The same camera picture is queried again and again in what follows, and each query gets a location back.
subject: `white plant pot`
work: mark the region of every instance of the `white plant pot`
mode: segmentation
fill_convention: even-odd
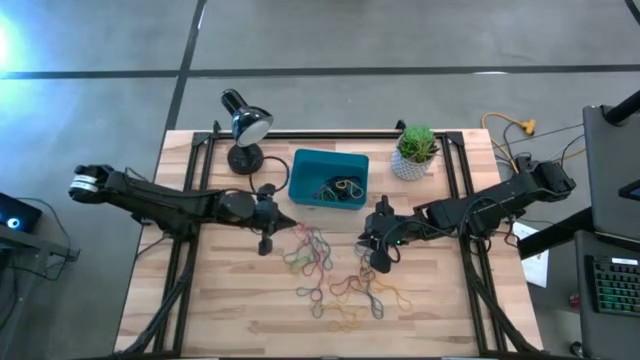
[[[435,156],[426,162],[415,163],[403,158],[396,146],[395,151],[391,155],[391,170],[393,170],[396,176],[403,180],[418,180],[427,174],[427,169],[434,158]]]

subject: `lamp shade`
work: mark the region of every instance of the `lamp shade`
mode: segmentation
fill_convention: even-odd
[[[238,146],[247,147],[255,144],[267,135],[273,124],[273,116],[269,112],[249,106],[233,89],[225,90],[221,101],[231,115],[231,131]]]

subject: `keyboard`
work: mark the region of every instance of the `keyboard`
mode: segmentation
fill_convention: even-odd
[[[594,310],[640,316],[640,266],[637,259],[586,256]]]

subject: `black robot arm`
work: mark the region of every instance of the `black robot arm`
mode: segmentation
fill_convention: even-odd
[[[262,231],[258,252],[266,255],[272,247],[270,236],[296,225],[278,210],[271,184],[262,186],[256,194],[235,189],[182,192],[130,177],[108,165],[77,166],[75,173],[69,189],[73,200],[112,204],[131,212],[134,219],[153,220],[162,231],[181,241],[189,241],[198,224],[247,227]]]
[[[567,198],[576,184],[553,162],[535,162],[530,157],[516,159],[519,173],[511,179],[464,199],[436,200],[416,206],[413,215],[395,215],[387,196],[376,204],[376,212],[367,216],[360,245],[374,250],[371,265],[388,272],[395,262],[390,247],[413,240],[431,240],[442,236],[486,238],[504,218],[524,215],[524,208],[536,201],[554,202]]]

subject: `lamp base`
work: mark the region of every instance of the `lamp base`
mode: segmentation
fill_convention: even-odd
[[[238,175],[249,175],[262,167],[262,149],[256,144],[240,147],[233,145],[227,154],[227,162],[231,171]]]

